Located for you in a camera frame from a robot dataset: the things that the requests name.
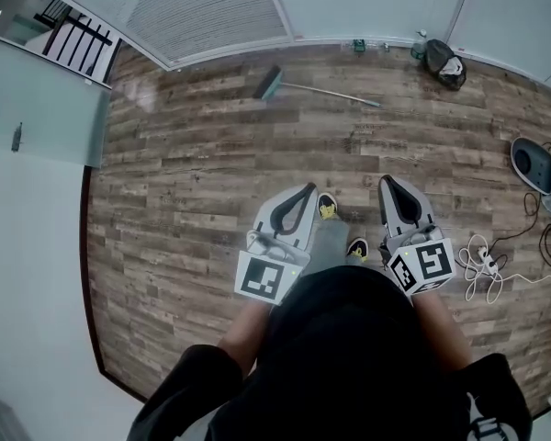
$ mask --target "floor trim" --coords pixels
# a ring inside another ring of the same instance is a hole
[[[90,342],[94,351],[94,358],[98,366],[98,372],[112,382],[119,389],[124,390],[128,395],[138,401],[145,403],[147,397],[139,394],[130,388],[127,384],[110,374],[104,366],[104,358],[98,344],[98,334],[96,332],[96,323],[94,322],[94,311],[92,309],[92,298],[90,295],[90,278],[88,277],[88,199],[90,198],[90,178],[92,177],[92,167],[84,167],[84,176],[82,178],[82,194],[80,196],[80,275],[82,278],[82,294],[84,295],[85,320],[90,333]]]

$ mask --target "white cable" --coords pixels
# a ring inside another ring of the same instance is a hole
[[[523,275],[519,275],[518,273],[516,273],[512,276],[502,277],[501,274],[498,271],[496,271],[492,275],[491,273],[487,272],[487,269],[488,269],[487,260],[484,263],[478,263],[476,260],[474,260],[471,257],[471,253],[469,252],[469,249],[471,247],[471,242],[476,237],[479,237],[482,240],[482,242],[484,243],[484,245],[486,246],[486,250],[489,250],[488,242],[486,241],[484,236],[480,235],[479,233],[476,233],[475,235],[472,235],[471,238],[469,239],[469,242],[467,242],[467,247],[464,247],[461,250],[459,250],[459,260],[461,260],[461,263],[466,264],[466,271],[464,272],[464,279],[465,279],[465,281],[467,281],[469,283],[469,286],[467,286],[467,290],[466,290],[466,300],[467,301],[472,300],[474,295],[476,294],[476,282],[478,281],[478,278],[481,275],[490,276],[492,278],[492,282],[489,283],[488,292],[486,293],[486,302],[488,304],[493,304],[494,302],[496,302],[496,300],[498,300],[498,297],[502,293],[502,285],[504,284],[504,281],[508,281],[509,279],[512,279],[513,277],[521,277],[522,279],[524,279],[525,281],[528,281],[531,284],[539,283],[541,281],[544,281],[548,277],[551,277],[551,275],[548,275],[548,276],[542,277],[541,279],[537,279],[536,281],[531,281],[527,277],[524,277]],[[461,255],[462,252],[467,253],[467,260],[464,260],[464,258],[462,257],[462,255]],[[475,272],[475,275],[473,277],[469,277],[467,275],[468,270],[473,270]],[[491,292],[492,286],[494,286],[495,283],[500,284],[500,287],[498,289],[498,294],[496,294],[496,298],[494,298],[493,300],[490,300],[489,299],[489,293]]]

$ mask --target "yellow shoe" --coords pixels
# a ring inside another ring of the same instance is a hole
[[[361,258],[361,261],[365,261],[368,251],[369,246],[367,245],[367,240],[360,237],[351,242],[347,248],[347,256],[357,256]]]
[[[337,201],[332,194],[320,193],[317,204],[319,206],[320,218],[323,221],[337,216]]]

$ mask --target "broom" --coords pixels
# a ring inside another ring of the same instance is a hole
[[[264,80],[259,84],[259,86],[255,90],[255,93],[253,93],[253,98],[267,99],[274,94],[274,92],[277,90],[277,88],[280,85],[283,85],[283,86],[292,86],[293,88],[300,88],[302,90],[310,90],[311,92],[318,92],[318,93],[325,93],[327,95],[340,96],[341,98],[352,99],[354,101],[360,101],[361,103],[365,103],[370,107],[380,107],[380,104],[376,103],[375,101],[370,101],[363,98],[357,98],[355,96],[349,96],[349,95],[344,95],[342,93],[330,92],[328,90],[320,90],[319,88],[314,88],[313,86],[286,84],[282,82],[283,74],[284,73],[282,72],[282,69],[280,69],[277,65],[274,65],[274,67],[272,67],[272,69],[267,73]]]

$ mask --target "floor plank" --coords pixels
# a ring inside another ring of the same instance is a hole
[[[289,82],[382,107],[286,87],[252,99],[275,63]],[[399,175],[428,194],[458,249],[474,233],[492,241],[532,222],[510,141],[551,141],[550,90],[470,62],[466,84],[451,92],[398,49],[357,58],[332,46],[290,48],[167,73],[124,47],[110,83],[89,199],[90,287],[106,368],[145,396],[189,345],[216,343],[241,307],[237,253],[267,198],[312,181],[336,195],[352,232],[377,243],[377,183]],[[499,243],[504,276],[551,273],[537,248],[546,222],[542,213],[533,231]],[[443,294],[475,355],[507,355],[540,412],[551,392],[551,281],[512,279],[493,305],[486,283],[471,301],[466,287],[460,275]]]

